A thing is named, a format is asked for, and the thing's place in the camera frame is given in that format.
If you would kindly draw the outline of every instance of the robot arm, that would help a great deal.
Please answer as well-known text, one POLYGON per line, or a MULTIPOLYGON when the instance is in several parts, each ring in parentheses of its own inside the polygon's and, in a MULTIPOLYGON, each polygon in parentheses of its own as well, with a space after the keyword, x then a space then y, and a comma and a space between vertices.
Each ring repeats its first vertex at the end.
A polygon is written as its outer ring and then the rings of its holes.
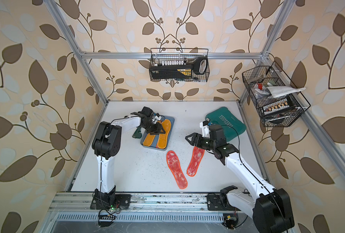
POLYGON ((192 146, 211 150, 223 165, 227 166, 248 189, 250 196, 230 186, 221 190, 222 206, 239 208, 251 217, 260 233, 283 232, 294 226, 289 195, 283 189, 275 189, 258 175, 244 160, 239 150, 227 143, 220 125, 200 124, 202 135, 186 136, 192 146))

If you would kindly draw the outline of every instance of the red insole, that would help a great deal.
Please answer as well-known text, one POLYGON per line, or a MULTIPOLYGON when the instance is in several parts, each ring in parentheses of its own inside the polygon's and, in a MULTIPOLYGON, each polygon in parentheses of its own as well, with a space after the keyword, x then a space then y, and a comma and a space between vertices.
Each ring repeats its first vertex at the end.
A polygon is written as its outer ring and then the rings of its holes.
POLYGON ((193 148, 191 162, 187 168, 187 175, 194 176, 197 173, 198 166, 200 165, 204 153, 204 149, 198 147, 193 148))
POLYGON ((179 189, 185 189, 188 186, 188 182, 181 171, 180 162, 178 156, 173 151, 168 151, 166 154, 167 165, 175 177, 175 181, 179 186, 179 189))

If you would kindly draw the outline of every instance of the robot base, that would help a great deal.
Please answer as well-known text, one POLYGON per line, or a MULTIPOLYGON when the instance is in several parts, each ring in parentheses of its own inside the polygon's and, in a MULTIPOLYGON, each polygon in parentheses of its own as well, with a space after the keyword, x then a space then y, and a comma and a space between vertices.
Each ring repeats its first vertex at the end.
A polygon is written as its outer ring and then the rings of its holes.
POLYGON ((95 189, 94 198, 92 199, 90 209, 91 210, 104 210, 114 208, 115 205, 119 204, 120 206, 126 207, 130 205, 130 194, 116 194, 115 186, 109 193, 99 192, 98 189, 95 189))

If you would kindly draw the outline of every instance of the vent grille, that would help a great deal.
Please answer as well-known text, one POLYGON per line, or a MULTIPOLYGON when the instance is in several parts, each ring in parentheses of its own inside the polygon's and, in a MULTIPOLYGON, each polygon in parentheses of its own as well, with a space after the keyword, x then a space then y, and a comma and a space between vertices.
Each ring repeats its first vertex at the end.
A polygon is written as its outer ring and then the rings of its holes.
MULTIPOLYGON (((57 221, 97 221, 98 213, 63 212, 58 214, 57 221)), ((223 214, 218 213, 133 213, 121 212, 115 221, 118 222, 194 222, 222 223, 223 214)))

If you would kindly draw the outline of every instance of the yellow label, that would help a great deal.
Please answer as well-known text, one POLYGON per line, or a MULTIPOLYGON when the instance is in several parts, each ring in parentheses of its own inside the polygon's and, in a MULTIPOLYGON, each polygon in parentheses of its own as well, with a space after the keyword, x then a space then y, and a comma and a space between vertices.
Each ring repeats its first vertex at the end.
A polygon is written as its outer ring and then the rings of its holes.
POLYGON ((191 69, 178 69, 184 75, 191 75, 191 69))

